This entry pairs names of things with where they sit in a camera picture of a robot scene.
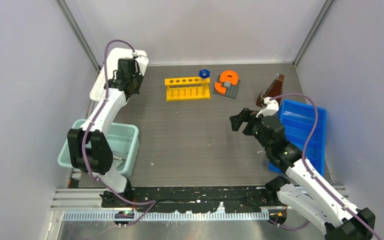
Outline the white plastic lid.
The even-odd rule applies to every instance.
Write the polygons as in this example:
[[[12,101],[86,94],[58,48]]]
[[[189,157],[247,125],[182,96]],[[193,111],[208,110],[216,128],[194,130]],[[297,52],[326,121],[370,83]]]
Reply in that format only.
[[[113,71],[118,69],[119,59],[132,59],[134,56],[143,55],[148,58],[147,53],[144,50],[135,50],[133,54],[130,48],[115,47],[109,51],[106,58],[107,76],[111,79]],[[104,67],[100,70],[95,83],[89,92],[89,98],[92,101],[99,102],[100,99],[105,95],[105,73]]]

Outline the glass stirring rod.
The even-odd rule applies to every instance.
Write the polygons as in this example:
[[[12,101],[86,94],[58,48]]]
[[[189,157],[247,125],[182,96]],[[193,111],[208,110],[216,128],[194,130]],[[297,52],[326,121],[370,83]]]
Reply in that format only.
[[[301,119],[311,119],[312,118],[311,116],[308,116],[306,114],[300,114],[299,112],[297,113],[297,112],[290,112],[290,111],[285,111],[284,115],[294,117],[294,118],[301,118]]]

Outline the blue hexagonal nut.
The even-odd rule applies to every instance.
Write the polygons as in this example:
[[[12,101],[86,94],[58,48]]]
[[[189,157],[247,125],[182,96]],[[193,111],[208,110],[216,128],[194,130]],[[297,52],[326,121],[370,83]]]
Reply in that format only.
[[[210,71],[207,70],[207,69],[202,69],[199,71],[198,73],[198,76],[201,78],[201,79],[207,79],[210,77]]]

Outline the metal crucible tongs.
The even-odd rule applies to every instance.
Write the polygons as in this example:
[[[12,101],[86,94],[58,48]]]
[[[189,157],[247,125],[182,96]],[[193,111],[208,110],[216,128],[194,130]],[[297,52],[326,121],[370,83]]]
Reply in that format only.
[[[113,155],[114,165],[116,168],[119,166],[122,166],[127,161],[127,159],[132,156],[129,150],[125,153],[122,153],[119,151],[113,151],[112,155]]]

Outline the thin glass rod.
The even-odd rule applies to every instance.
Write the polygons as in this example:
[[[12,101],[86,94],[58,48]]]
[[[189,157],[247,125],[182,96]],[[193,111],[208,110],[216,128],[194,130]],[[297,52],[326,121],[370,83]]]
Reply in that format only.
[[[202,79],[203,96],[205,99],[210,98],[209,82],[210,82],[209,78]]]

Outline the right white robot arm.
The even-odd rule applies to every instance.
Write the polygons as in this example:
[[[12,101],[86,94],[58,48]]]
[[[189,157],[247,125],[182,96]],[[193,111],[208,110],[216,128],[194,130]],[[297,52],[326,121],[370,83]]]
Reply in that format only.
[[[285,204],[316,226],[326,240],[370,240],[375,236],[376,217],[369,208],[359,208],[329,184],[287,140],[285,128],[275,115],[243,108],[230,116],[231,129],[253,136],[265,150],[270,163],[286,177],[269,181],[265,198],[271,205]]]

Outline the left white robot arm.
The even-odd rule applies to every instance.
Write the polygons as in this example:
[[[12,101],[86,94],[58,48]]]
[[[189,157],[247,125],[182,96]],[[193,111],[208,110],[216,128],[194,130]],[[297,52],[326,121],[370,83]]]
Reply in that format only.
[[[117,170],[107,134],[119,110],[140,92],[148,62],[142,56],[120,58],[111,79],[104,66],[103,94],[98,105],[80,128],[67,133],[71,165],[102,182],[107,190],[101,197],[121,207],[132,204],[134,197],[130,181]]]

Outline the orange curved block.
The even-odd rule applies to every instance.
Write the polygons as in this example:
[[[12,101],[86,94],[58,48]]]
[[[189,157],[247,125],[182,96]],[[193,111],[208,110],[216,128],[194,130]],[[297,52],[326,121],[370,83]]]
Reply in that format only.
[[[214,93],[225,97],[236,98],[240,86],[239,75],[232,70],[221,73],[214,84]]]

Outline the brown wedge stand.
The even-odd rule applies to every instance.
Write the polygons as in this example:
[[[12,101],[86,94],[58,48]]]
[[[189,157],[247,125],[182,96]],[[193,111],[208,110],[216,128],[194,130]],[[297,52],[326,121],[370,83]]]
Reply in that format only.
[[[263,89],[256,99],[256,106],[264,106],[264,98],[266,97],[276,97],[283,94],[283,84],[285,76],[283,74],[277,73],[274,80],[269,87]]]

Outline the yellow test tube rack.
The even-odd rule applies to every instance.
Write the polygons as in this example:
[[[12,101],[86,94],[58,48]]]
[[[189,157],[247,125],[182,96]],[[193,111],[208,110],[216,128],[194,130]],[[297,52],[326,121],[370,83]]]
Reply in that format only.
[[[166,101],[206,100],[203,95],[203,79],[199,76],[165,78]]]

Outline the teal plastic bin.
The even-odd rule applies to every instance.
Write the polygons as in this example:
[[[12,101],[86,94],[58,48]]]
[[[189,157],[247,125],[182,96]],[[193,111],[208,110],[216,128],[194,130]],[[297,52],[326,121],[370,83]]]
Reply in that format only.
[[[79,129],[86,119],[76,120],[72,128]],[[132,124],[116,123],[113,122],[107,132],[107,142],[112,151],[126,153],[130,151],[132,154],[127,161],[116,167],[117,171],[124,177],[130,178],[135,165],[137,153],[140,147],[139,143],[139,129]],[[64,142],[64,145],[59,153],[57,162],[61,167],[75,169],[71,164],[68,141]]]

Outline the blue plastic bin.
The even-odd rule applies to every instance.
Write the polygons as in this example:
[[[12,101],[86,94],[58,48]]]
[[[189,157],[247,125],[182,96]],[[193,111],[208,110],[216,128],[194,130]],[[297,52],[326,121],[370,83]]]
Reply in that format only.
[[[284,115],[284,112],[300,113],[311,116],[311,118],[297,118]],[[314,133],[306,148],[306,157],[310,160],[323,177],[325,176],[325,148],[326,148],[326,126],[327,111],[318,107],[318,120]],[[315,121],[314,107],[309,104],[285,99],[280,107],[277,116],[284,125],[287,140],[296,145],[300,150],[303,149],[305,141],[312,130]]]

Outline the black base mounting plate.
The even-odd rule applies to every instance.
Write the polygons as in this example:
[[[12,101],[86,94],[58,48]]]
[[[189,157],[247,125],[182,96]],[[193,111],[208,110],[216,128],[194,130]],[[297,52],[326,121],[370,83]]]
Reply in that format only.
[[[149,207],[149,201],[155,201],[152,213],[204,214],[214,213],[219,207],[229,214],[257,213],[261,208],[275,207],[270,210],[271,215],[286,217],[288,211],[274,192],[264,186],[134,187],[121,193],[127,201],[108,190],[99,196],[103,208],[132,207],[140,213]]]

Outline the grey studded base plate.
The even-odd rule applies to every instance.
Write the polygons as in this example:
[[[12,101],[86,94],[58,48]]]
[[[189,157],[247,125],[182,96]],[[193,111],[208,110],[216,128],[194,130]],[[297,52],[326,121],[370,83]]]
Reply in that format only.
[[[234,82],[230,78],[227,78],[226,80],[222,81],[222,76],[220,75],[218,77],[218,80],[214,84],[214,90],[212,93],[216,95],[236,99],[239,92],[240,84],[241,84],[240,79],[238,79],[236,82]]]

